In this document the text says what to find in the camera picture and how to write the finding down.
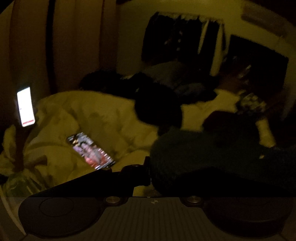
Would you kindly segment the large dark garment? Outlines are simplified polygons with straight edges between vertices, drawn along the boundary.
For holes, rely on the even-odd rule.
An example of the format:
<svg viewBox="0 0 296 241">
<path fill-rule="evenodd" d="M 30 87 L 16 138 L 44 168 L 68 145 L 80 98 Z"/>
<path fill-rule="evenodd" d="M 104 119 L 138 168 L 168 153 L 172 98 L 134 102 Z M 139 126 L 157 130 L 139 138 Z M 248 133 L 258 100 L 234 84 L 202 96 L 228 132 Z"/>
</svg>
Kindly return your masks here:
<svg viewBox="0 0 296 241">
<path fill-rule="evenodd" d="M 198 104 L 181 105 L 170 92 L 140 88 L 134 103 L 139 120 L 158 128 L 151 150 L 152 185 L 161 196 L 200 194 L 212 183 L 232 189 L 256 186 L 267 173 L 260 144 L 260 106 L 226 91 L 198 96 Z"/>
</svg>

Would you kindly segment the white floral duvet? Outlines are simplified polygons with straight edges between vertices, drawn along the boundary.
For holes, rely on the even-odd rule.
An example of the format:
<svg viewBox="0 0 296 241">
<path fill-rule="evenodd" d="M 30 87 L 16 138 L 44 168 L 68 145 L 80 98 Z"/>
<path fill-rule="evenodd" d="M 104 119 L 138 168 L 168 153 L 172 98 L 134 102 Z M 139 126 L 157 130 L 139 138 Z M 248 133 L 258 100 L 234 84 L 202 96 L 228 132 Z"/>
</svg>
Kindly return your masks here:
<svg viewBox="0 0 296 241">
<path fill-rule="evenodd" d="M 114 159 L 112 171 L 143 164 L 158 128 L 139 120 L 133 100 L 91 91 L 62 92 L 40 100 L 37 121 L 20 135 L 16 126 L 4 133 L 1 197 L 25 199 L 96 171 L 67 142 L 83 132 Z M 275 140 L 267 119 L 259 122 L 260 144 L 272 150 Z"/>
</svg>

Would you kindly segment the checkered folded cloth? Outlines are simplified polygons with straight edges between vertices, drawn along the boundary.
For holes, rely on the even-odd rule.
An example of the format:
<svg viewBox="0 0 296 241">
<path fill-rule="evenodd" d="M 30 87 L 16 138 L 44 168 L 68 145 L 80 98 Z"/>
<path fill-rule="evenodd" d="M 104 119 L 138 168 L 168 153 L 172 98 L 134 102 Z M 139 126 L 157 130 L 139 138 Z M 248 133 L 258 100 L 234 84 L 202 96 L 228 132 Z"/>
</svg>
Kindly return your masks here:
<svg viewBox="0 0 296 241">
<path fill-rule="evenodd" d="M 253 93 L 242 95 L 238 106 L 259 112 L 264 112 L 266 109 L 266 103 Z"/>
</svg>

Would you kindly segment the glowing white phone screen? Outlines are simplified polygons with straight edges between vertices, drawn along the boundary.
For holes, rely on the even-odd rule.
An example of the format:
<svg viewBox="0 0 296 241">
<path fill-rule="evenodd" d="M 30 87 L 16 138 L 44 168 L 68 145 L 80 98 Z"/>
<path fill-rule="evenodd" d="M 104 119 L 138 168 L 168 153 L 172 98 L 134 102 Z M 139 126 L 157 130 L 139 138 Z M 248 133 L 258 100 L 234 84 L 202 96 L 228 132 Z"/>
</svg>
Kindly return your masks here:
<svg viewBox="0 0 296 241">
<path fill-rule="evenodd" d="M 22 127 L 35 123 L 35 115 L 32 104 L 31 89 L 26 87 L 17 92 L 18 112 Z"/>
</svg>

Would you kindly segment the dark wall television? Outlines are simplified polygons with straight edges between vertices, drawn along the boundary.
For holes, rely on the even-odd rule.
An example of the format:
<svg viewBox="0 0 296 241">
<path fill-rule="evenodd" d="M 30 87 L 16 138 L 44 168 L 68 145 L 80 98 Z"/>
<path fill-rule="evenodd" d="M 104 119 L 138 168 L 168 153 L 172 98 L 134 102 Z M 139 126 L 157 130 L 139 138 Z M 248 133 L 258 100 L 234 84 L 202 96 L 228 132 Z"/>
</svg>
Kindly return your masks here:
<svg viewBox="0 0 296 241">
<path fill-rule="evenodd" d="M 289 58 L 264 45 L 231 35 L 221 88 L 248 90 L 266 102 L 286 102 L 285 78 Z"/>
</svg>

